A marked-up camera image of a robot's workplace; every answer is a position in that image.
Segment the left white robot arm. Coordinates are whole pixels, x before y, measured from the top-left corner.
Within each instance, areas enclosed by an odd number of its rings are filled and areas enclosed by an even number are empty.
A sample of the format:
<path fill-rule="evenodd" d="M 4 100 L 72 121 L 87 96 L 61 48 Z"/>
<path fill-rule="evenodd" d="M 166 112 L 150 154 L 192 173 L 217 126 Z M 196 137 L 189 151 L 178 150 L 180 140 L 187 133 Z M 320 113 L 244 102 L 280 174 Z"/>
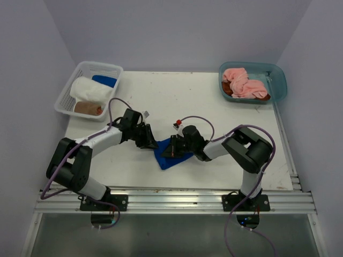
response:
<path fill-rule="evenodd" d="M 86 206 L 95 210 L 119 211 L 120 201 L 111 195 L 109 187 L 90 177 L 92 158 L 110 147 L 132 140 L 140 149 L 157 149 L 150 124 L 141 112 L 126 109 L 122 117 L 110 119 L 100 131 L 87 137 L 59 141 L 46 171 L 48 184 L 42 191 L 41 199 L 50 196 L 47 191 L 52 182 L 81 196 Z"/>

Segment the orange brown patterned towel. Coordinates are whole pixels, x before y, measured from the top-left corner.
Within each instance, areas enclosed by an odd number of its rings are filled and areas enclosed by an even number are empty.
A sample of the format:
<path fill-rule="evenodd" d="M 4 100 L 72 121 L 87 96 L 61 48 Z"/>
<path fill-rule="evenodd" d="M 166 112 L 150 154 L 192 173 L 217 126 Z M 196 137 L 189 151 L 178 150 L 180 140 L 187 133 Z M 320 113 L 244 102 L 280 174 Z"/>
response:
<path fill-rule="evenodd" d="M 99 116 L 103 112 L 101 105 L 87 101 L 77 102 L 74 106 L 73 111 L 76 113 L 92 116 Z"/>

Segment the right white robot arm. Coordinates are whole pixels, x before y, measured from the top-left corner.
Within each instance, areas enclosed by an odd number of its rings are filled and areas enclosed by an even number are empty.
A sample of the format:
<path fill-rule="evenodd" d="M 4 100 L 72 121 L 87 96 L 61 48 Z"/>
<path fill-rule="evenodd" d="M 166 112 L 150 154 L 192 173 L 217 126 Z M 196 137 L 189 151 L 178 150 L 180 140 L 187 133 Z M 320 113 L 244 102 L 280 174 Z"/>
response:
<path fill-rule="evenodd" d="M 230 155 L 243 170 L 242 185 L 237 192 L 221 197 L 224 211 L 270 211 L 267 195 L 262 191 L 262 177 L 275 155 L 273 139 L 265 140 L 254 132 L 253 125 L 240 125 L 213 141 L 205 140 L 194 125 L 181 134 L 158 142 L 154 155 L 162 170 L 196 157 L 203 162 Z"/>

